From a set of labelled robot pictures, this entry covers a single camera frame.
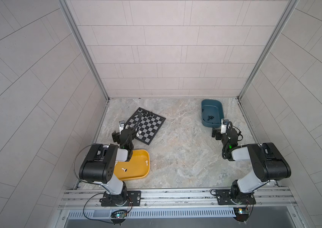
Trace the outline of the black white chessboard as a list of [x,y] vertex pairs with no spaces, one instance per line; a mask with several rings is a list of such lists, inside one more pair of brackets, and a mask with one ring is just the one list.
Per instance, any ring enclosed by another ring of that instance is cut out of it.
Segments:
[[165,117],[139,107],[126,121],[125,126],[134,127],[138,124],[137,140],[150,145],[165,120]]

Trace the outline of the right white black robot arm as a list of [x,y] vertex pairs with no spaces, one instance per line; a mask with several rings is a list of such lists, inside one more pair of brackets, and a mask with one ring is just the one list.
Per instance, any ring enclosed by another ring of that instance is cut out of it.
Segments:
[[279,181],[291,176],[291,168],[272,142],[238,145],[241,131],[232,123],[221,129],[212,129],[212,137],[222,142],[222,157],[225,160],[250,161],[253,170],[241,179],[233,181],[230,190],[211,190],[219,205],[254,205],[254,191],[270,181]]

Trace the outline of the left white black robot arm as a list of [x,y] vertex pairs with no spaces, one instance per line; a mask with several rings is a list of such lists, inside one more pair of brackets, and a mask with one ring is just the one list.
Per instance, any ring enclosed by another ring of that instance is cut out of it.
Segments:
[[95,143],[90,146],[88,154],[82,162],[78,176],[87,183],[101,185],[105,190],[104,198],[107,205],[123,206],[127,203],[126,184],[114,174],[117,162],[129,162],[133,155],[133,139],[136,128],[113,132],[113,144]]

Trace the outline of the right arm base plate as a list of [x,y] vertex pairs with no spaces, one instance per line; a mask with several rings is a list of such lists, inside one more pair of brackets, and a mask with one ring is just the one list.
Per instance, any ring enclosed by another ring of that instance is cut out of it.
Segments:
[[217,198],[218,205],[255,205],[253,193],[241,193],[239,190],[212,189],[210,194]]

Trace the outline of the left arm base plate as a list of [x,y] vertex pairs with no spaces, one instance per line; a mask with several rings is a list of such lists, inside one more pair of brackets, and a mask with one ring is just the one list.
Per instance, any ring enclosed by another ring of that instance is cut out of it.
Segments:
[[104,192],[100,199],[102,207],[140,206],[141,191],[127,191],[120,195],[111,195]]

